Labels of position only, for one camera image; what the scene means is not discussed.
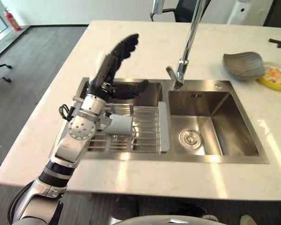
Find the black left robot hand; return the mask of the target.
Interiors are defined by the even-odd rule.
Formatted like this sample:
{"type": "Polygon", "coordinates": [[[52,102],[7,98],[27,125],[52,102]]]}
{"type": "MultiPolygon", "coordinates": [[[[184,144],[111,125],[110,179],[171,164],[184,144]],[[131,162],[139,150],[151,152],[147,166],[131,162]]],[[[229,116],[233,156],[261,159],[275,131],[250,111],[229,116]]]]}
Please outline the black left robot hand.
{"type": "Polygon", "coordinates": [[[89,82],[88,94],[109,102],[111,98],[134,99],[148,89],[148,80],[143,80],[137,86],[113,84],[115,74],[119,70],[122,61],[128,59],[131,53],[135,51],[138,38],[138,33],[127,36],[105,56],[95,78],[89,82]]]}

